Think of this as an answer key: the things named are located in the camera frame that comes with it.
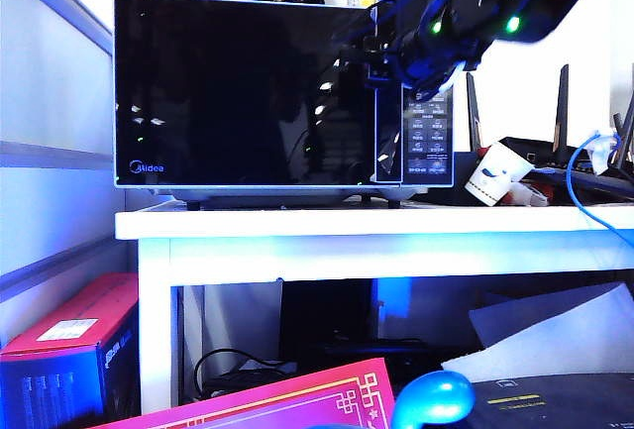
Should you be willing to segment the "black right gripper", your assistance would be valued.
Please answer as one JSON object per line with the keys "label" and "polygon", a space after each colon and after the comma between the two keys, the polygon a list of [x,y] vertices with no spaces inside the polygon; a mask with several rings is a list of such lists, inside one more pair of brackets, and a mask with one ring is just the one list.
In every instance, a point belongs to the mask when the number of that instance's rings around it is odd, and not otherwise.
{"label": "black right gripper", "polygon": [[363,58],[390,60],[390,65],[366,65],[366,87],[380,89],[398,82],[421,97],[434,97],[448,90],[467,65],[465,59],[456,58],[453,50],[435,49],[423,42],[417,31],[399,36],[393,44],[381,36],[365,36]]}

